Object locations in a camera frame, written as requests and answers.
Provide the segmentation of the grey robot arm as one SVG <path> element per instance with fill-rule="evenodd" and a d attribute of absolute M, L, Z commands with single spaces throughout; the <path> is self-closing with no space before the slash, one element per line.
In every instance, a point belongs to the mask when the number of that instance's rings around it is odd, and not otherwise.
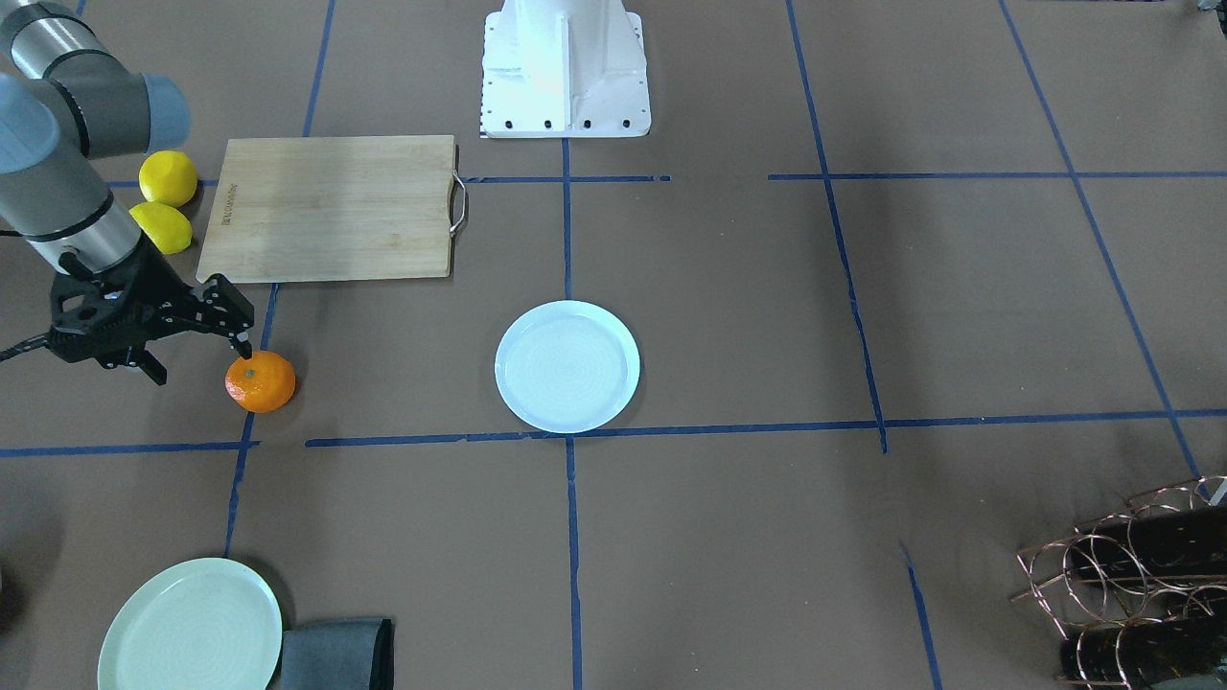
<path fill-rule="evenodd" d="M 56 271 L 50 327 L 2 351 L 142 371 L 164 384 L 148 343 L 187 331 L 253 347 L 252 303 L 215 274 L 190 287 L 97 174 L 96 160 L 183 144 L 190 112 L 171 79 L 133 72 L 54 1 L 2 4 L 1 207 L 10 235 Z"/>

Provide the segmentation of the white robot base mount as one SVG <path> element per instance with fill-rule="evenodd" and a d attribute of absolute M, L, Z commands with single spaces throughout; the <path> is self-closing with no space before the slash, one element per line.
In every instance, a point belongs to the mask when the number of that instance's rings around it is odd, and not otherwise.
<path fill-rule="evenodd" d="M 644 138 L 643 22 L 621 1 L 506 1 L 486 14 L 479 135 Z"/>

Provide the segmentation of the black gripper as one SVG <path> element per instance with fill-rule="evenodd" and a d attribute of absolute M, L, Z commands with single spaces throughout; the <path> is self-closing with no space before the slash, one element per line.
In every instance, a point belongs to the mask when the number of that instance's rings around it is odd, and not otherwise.
<path fill-rule="evenodd" d="M 50 289 L 48 349 L 70 363 L 106 359 L 139 370 L 162 387 L 167 368 L 145 349 L 164 336 L 194 331 L 225 336 L 240 359 L 252 359 L 254 307 L 222 274 L 191 289 L 163 253 L 142 236 L 117 265 L 92 273 L 72 249 L 58 255 Z"/>

